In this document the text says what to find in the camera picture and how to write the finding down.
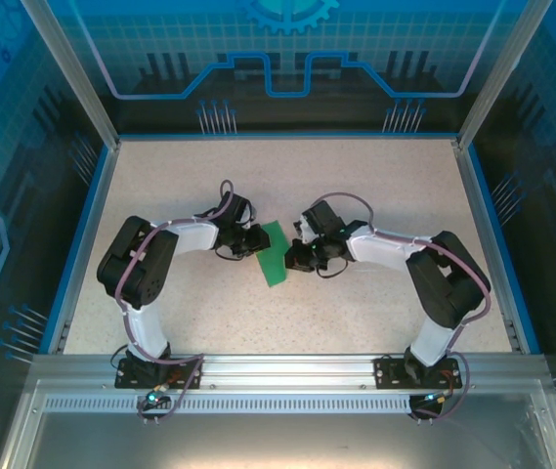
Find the green paper sheet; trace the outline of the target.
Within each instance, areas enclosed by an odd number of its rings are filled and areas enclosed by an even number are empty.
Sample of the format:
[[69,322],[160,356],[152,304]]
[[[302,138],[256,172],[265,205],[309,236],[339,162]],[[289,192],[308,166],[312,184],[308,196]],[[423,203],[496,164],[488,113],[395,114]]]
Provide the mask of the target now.
[[279,221],[262,226],[269,236],[269,246],[256,253],[259,266],[269,287],[276,286],[286,280],[284,256],[289,242]]

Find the grey metal shelf panel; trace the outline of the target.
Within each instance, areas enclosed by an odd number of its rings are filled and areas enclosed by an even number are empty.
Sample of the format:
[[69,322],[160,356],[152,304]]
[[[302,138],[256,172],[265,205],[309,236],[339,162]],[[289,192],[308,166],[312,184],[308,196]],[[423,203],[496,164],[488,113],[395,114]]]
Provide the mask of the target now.
[[22,396],[0,469],[556,469],[556,407],[530,392],[472,393],[452,415],[51,413]]

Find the left circuit board green light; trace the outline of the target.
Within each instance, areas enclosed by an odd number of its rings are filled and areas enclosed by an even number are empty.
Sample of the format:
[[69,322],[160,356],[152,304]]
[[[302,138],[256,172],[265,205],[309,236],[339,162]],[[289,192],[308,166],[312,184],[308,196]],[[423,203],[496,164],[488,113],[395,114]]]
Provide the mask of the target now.
[[170,398],[166,395],[166,387],[156,387],[146,394],[143,401],[143,410],[151,410],[158,408],[161,405],[168,403]]

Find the aluminium mounting rail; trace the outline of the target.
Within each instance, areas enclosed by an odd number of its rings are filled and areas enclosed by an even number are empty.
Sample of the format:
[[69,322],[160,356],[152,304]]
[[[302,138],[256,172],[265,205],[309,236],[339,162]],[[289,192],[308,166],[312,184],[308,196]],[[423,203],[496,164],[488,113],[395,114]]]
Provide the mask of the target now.
[[[199,392],[373,393],[375,355],[208,355],[201,367]],[[463,390],[477,393],[530,392],[551,378],[541,355],[469,354],[457,359]],[[113,388],[115,371],[102,355],[38,356],[27,386],[66,392],[103,392]]]

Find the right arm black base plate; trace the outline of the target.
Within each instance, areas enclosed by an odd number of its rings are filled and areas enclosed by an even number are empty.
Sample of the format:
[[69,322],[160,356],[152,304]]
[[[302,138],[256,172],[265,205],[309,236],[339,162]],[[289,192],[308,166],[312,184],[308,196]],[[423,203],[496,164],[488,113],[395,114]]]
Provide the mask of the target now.
[[372,368],[378,390],[455,390],[463,387],[458,361],[451,358],[443,358],[431,367],[419,362],[410,367],[403,357],[384,355],[372,361]]

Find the left aluminium side rail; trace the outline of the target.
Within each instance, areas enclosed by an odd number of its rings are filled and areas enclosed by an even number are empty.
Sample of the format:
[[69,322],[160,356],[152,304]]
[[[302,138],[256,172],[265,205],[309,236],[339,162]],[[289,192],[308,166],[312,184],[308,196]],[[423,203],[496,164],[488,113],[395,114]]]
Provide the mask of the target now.
[[64,350],[118,159],[120,147],[104,147],[87,191],[57,293],[38,348],[40,355]]

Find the aluminium side rail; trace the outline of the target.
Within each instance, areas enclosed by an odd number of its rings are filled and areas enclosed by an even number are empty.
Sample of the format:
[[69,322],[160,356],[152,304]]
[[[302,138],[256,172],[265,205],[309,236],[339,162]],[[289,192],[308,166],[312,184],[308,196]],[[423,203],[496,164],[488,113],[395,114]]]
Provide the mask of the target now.
[[530,349],[520,323],[516,298],[499,250],[494,224],[487,206],[489,193],[482,190],[478,172],[469,151],[462,149],[456,141],[452,141],[452,143],[454,144],[453,153],[456,164],[488,267],[492,296],[496,300],[512,352],[525,355]]
[[57,293],[38,348],[40,355],[64,350],[118,159],[120,147],[104,147],[87,191]]

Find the right aluminium side rail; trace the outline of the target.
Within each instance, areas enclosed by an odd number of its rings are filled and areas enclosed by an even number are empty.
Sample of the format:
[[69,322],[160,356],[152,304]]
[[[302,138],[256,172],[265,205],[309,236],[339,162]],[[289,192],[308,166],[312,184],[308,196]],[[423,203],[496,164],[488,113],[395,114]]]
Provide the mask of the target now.
[[452,141],[452,143],[454,144],[453,153],[456,164],[488,267],[492,296],[496,300],[512,352],[525,355],[530,349],[520,323],[516,298],[499,250],[494,224],[487,206],[489,193],[482,190],[478,172],[469,151],[462,149],[456,141]]

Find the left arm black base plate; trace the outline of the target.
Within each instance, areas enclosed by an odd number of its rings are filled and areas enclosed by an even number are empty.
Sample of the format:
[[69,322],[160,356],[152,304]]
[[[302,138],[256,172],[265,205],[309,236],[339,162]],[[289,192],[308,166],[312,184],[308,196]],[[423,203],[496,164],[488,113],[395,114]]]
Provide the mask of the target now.
[[158,385],[182,390],[190,381],[191,389],[198,389],[201,368],[193,371],[197,361],[183,364],[158,364],[124,358],[116,365],[114,387],[116,389],[148,390]]

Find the left aluminium frame post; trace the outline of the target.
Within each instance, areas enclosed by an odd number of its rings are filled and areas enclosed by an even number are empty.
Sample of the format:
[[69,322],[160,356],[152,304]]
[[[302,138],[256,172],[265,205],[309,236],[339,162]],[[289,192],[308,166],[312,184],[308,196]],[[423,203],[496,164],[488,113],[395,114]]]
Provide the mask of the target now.
[[20,1],[103,143],[117,150],[118,134],[47,0]]

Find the aluminium frame post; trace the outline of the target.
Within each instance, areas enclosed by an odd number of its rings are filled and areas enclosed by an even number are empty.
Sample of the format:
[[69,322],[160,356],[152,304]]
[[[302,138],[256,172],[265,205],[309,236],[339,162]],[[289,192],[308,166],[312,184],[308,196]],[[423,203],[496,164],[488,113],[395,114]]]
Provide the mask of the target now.
[[117,150],[118,134],[47,0],[20,1],[103,143]]
[[552,2],[553,0],[527,0],[524,10],[516,21],[491,73],[460,128],[454,145],[457,157],[468,151]]

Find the right aluminium frame post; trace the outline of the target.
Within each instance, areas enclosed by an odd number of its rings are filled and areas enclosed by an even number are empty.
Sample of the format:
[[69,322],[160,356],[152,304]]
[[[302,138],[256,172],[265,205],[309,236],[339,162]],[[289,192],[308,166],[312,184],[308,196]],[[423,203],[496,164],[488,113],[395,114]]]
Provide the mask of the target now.
[[457,157],[468,151],[552,2],[553,0],[527,0],[524,10],[516,21],[491,73],[460,128],[454,145]]

